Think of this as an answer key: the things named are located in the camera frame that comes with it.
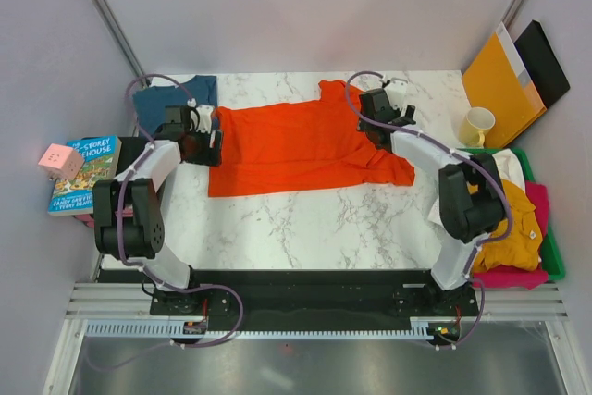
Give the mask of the orange t-shirt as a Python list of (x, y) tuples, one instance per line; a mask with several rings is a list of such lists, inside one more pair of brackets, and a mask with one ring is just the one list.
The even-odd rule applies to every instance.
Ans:
[(209, 171), (209, 197), (413, 185), (406, 159), (378, 150), (358, 131), (361, 90), (342, 80), (322, 80), (319, 89), (318, 99), (301, 103), (219, 107), (224, 137), (221, 164)]

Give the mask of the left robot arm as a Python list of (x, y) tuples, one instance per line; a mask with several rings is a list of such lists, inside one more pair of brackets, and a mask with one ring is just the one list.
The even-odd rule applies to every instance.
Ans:
[(223, 131), (211, 105), (172, 105), (138, 157), (113, 179), (92, 189), (95, 245), (123, 265), (138, 268), (156, 287), (170, 290), (171, 304), (192, 315), (203, 304), (192, 268), (167, 246), (158, 191), (181, 164), (221, 165)]

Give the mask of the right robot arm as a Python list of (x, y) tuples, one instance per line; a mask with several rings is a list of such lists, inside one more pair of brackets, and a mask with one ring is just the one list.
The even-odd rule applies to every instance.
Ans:
[(412, 105), (400, 110), (387, 92), (360, 95), (358, 130), (375, 145), (402, 157), (438, 183), (438, 211), (446, 232), (431, 268), (437, 284), (424, 291), (425, 308), (444, 315), (457, 303), (454, 289), (469, 278), (484, 241), (511, 215), (497, 164), (487, 153), (451, 149), (423, 133)]

